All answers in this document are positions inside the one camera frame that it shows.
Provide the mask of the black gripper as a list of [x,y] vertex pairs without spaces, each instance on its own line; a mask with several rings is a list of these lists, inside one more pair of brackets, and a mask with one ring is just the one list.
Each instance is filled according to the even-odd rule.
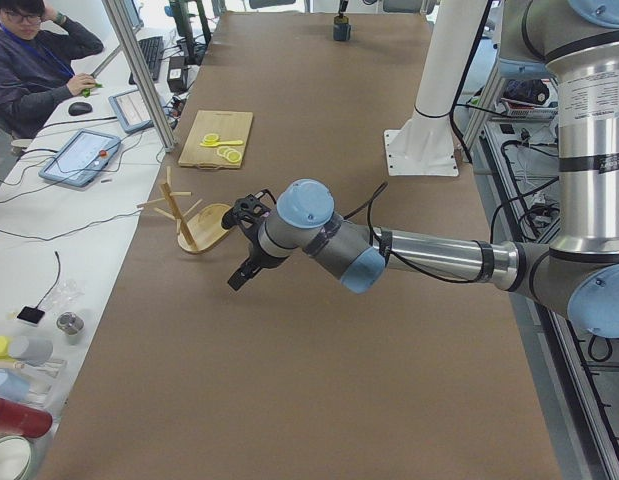
[[255,194],[248,194],[237,199],[221,220],[221,226],[224,229],[228,230],[237,226],[250,242],[247,259],[242,262],[227,280],[227,284],[233,290],[240,290],[260,270],[277,267],[277,260],[272,255],[266,253],[259,243],[259,229],[264,225],[266,217],[271,212],[271,208],[262,201],[264,196],[268,196],[273,203],[276,203],[273,194],[268,189],[263,189]]

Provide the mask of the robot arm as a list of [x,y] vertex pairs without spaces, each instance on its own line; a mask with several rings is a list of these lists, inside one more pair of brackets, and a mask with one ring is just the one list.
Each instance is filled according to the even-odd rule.
[[328,188],[293,182],[273,207],[235,202],[248,258],[230,277],[241,288],[301,250],[349,290],[386,269],[450,283],[492,283],[547,307],[589,333],[619,338],[619,1],[509,1],[501,70],[541,63],[558,83],[560,227],[549,244],[443,239],[358,225],[339,215]]

